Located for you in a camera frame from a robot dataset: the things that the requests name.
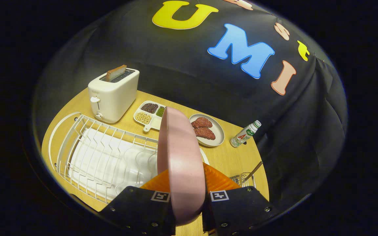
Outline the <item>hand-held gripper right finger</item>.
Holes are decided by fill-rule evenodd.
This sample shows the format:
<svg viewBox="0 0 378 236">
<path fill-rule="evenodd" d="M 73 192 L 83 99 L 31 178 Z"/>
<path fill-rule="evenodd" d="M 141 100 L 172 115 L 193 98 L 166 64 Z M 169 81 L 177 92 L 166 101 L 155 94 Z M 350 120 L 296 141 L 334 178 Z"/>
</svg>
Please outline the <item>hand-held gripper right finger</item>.
<svg viewBox="0 0 378 236">
<path fill-rule="evenodd" d="M 258 236 L 280 213 L 254 186 L 240 187 L 204 163 L 206 196 L 202 228 L 210 236 Z"/>
</svg>

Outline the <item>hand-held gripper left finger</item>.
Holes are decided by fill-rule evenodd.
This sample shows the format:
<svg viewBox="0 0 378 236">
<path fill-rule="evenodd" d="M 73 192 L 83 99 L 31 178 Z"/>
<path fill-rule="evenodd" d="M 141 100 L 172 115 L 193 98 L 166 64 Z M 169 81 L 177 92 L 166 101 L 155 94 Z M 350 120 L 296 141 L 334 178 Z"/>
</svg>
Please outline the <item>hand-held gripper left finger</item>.
<svg viewBox="0 0 378 236">
<path fill-rule="evenodd" d="M 168 170 L 142 187 L 127 186 L 99 215 L 130 236 L 175 235 Z"/>
</svg>

